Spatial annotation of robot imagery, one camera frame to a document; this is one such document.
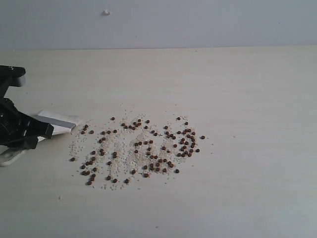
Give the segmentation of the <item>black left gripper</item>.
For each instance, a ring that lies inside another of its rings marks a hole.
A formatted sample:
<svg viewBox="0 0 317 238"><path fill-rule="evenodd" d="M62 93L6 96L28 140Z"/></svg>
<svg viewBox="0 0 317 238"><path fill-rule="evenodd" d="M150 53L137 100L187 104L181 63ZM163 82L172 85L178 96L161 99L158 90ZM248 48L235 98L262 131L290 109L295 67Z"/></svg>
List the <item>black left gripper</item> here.
<svg viewBox="0 0 317 238"><path fill-rule="evenodd" d="M51 139L54 127L20 112L9 98L0 100L0 144L8 148L35 149L38 136Z"/></svg>

